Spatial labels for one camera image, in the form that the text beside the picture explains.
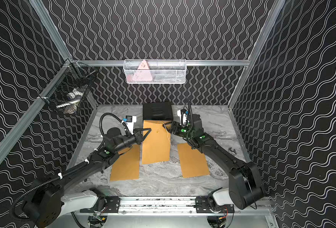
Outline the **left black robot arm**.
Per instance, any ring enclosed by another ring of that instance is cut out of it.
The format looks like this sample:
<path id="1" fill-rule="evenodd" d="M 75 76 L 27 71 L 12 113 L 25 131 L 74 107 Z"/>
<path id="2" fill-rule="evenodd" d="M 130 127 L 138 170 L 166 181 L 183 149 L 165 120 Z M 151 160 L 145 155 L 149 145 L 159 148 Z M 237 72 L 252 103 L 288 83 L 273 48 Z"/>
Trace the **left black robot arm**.
<path id="1" fill-rule="evenodd" d="M 102 123 L 106 116 L 119 121 L 125 134 L 116 127 L 105 132 Z M 112 166 L 119 159 L 120 151 L 141 145 L 151 133 L 151 128 L 130 129 L 124 120 L 112 113 L 102 114 L 99 129 L 102 142 L 83 162 L 62 173 L 34 180 L 29 190 L 13 200 L 9 209 L 13 219 L 32 221 L 39 228 L 47 227 L 61 214 L 65 205 L 62 197 L 68 189 Z"/>

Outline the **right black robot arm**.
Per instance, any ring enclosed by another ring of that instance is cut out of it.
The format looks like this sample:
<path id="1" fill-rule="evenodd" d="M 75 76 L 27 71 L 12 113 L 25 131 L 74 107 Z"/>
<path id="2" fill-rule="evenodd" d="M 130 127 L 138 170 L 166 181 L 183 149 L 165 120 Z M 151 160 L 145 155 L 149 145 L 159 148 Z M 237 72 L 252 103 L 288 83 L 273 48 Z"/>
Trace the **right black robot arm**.
<path id="1" fill-rule="evenodd" d="M 208 156 L 227 174 L 228 194 L 235 206 L 245 209 L 265 196 L 265 189 L 257 166 L 230 154 L 205 132 L 200 115 L 193 113 L 190 99 L 184 109 L 187 120 L 171 121 L 162 126 L 170 133 L 182 137 L 192 149 Z"/>

